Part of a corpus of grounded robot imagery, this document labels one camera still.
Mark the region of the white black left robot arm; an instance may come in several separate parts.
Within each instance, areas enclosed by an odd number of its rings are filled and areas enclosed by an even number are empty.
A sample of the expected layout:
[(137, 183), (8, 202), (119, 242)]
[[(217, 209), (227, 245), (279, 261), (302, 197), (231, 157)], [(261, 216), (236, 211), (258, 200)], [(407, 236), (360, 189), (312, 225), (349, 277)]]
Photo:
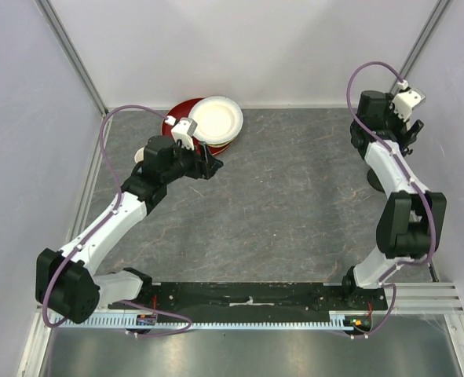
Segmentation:
[(223, 162), (201, 142), (187, 149), (181, 141), (155, 136), (119, 194), (80, 235), (58, 251), (46, 248), (36, 260), (35, 298), (76, 324), (109, 304), (127, 300), (136, 309), (152, 302), (149, 276), (132, 268), (97, 275), (112, 248), (164, 199), (169, 184), (180, 178), (211, 179)]

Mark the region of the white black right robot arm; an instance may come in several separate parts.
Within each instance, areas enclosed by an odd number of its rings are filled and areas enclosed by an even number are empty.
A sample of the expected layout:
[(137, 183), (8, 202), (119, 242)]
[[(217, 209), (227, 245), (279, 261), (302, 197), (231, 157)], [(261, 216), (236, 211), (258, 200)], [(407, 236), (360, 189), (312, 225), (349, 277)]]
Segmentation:
[(397, 94), (365, 90), (360, 95), (351, 143), (369, 167), (369, 183), (383, 191), (387, 201), (374, 249), (342, 280), (339, 296), (349, 309), (379, 298), (395, 272), (428, 263), (439, 247), (447, 199), (421, 183), (405, 160), (424, 127), (421, 120), (411, 121), (424, 98), (411, 88)]

